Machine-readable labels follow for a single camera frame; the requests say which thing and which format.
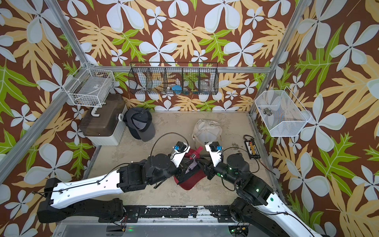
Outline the red baseball cap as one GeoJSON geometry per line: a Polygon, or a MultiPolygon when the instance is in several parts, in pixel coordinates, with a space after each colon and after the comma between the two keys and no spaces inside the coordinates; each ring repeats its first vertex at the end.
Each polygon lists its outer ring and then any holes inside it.
{"type": "Polygon", "coordinates": [[[199,147],[196,150],[190,149],[180,164],[181,170],[174,176],[176,184],[186,191],[191,190],[206,176],[198,162],[202,150],[203,147],[199,147]]]}

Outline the black baseball cap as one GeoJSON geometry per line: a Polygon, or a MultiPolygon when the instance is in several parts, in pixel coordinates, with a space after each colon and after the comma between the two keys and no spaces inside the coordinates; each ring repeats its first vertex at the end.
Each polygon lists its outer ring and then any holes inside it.
{"type": "Polygon", "coordinates": [[[127,121],[127,112],[124,113],[123,122],[125,123],[126,127],[129,129],[129,132],[130,132],[131,136],[132,136],[133,138],[137,139],[137,140],[141,140],[141,137],[139,136],[137,130],[131,128],[131,127],[128,125],[128,121],[127,121]]]}

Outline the dark grey baseball cap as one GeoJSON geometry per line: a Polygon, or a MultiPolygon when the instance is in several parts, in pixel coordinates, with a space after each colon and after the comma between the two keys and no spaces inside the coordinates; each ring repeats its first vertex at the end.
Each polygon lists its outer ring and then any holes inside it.
{"type": "Polygon", "coordinates": [[[148,109],[136,107],[127,110],[128,125],[136,129],[143,142],[150,141],[155,136],[152,114],[148,109]]]}

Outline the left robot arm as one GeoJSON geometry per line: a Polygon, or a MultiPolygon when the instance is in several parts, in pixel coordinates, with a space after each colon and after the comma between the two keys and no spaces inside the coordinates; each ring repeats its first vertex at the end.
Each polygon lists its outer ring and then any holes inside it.
{"type": "Polygon", "coordinates": [[[45,224],[71,216],[92,216],[103,223],[117,222],[125,214],[122,200],[101,201],[97,197],[139,191],[148,185],[157,188],[182,171],[180,163],[189,151],[187,143],[178,142],[170,155],[157,154],[138,163],[125,163],[102,176],[75,182],[50,178],[42,194],[45,200],[38,207],[38,220],[45,224]]]}

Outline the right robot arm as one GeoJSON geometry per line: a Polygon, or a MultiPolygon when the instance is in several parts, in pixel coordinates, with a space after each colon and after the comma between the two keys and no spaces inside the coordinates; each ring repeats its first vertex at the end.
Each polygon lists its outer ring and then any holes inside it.
{"type": "Polygon", "coordinates": [[[233,184],[238,195],[230,205],[233,220],[249,223],[269,237],[320,236],[283,203],[269,184],[250,171],[241,153],[229,155],[224,163],[218,142],[206,143],[205,149],[210,159],[199,162],[207,178],[218,176],[233,184]]]}

